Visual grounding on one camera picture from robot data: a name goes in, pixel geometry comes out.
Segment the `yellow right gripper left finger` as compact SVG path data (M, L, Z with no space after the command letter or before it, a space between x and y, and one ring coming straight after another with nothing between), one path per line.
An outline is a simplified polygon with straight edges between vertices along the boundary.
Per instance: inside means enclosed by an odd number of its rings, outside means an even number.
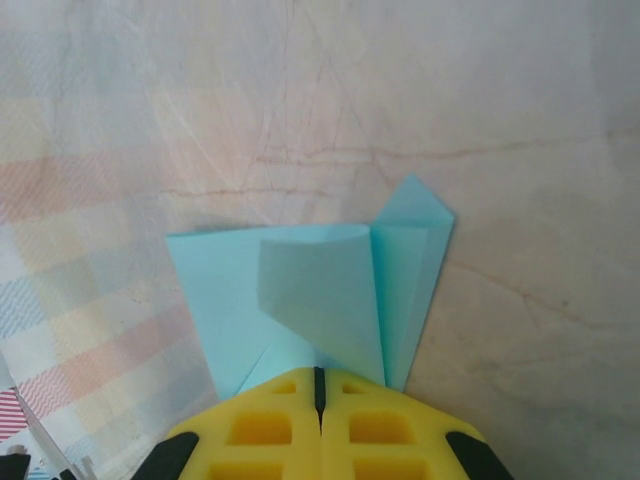
M315 376L294 369L175 425L134 480L320 480Z

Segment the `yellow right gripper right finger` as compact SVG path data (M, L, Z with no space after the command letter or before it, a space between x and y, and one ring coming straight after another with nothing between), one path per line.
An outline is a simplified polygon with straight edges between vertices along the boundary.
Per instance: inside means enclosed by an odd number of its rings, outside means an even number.
M470 424L337 369L314 369L322 480L510 480Z

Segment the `teal cloth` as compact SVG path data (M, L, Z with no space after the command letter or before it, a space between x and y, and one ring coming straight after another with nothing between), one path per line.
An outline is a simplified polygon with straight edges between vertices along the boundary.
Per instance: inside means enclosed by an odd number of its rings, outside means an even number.
M315 366L403 390L454 221L409 176L369 224L169 236L219 398Z

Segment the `aluminium side rail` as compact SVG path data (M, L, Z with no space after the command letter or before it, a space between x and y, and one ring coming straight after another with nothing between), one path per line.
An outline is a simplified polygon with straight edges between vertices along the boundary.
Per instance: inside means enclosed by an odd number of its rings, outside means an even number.
M73 464L21 395L0 352L0 480L97 480L92 461Z

